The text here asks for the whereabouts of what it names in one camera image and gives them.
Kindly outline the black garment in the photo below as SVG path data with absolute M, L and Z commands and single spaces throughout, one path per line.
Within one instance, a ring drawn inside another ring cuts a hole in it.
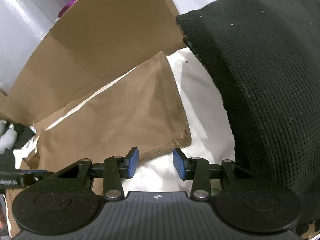
M 15 169 L 14 150 L 21 149 L 34 135 L 28 126 L 1 120 L 1 172 Z

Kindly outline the brown t-shirt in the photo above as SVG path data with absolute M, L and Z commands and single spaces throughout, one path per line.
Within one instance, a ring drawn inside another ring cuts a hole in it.
M 83 158 L 101 163 L 133 147 L 145 163 L 191 144 L 182 100 L 163 52 L 35 127 L 36 145 L 21 163 L 26 170 L 57 172 Z

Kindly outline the black textured storage bag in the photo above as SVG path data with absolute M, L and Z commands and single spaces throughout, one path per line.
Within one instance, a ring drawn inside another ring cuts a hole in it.
M 222 96 L 236 163 L 319 219 L 319 0 L 217 0 L 176 22 Z

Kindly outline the brown cardboard sheet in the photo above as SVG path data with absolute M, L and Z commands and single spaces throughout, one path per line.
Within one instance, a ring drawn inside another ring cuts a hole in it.
M 31 125 L 160 51 L 183 48 L 173 0 L 78 0 L 29 57 L 1 117 Z

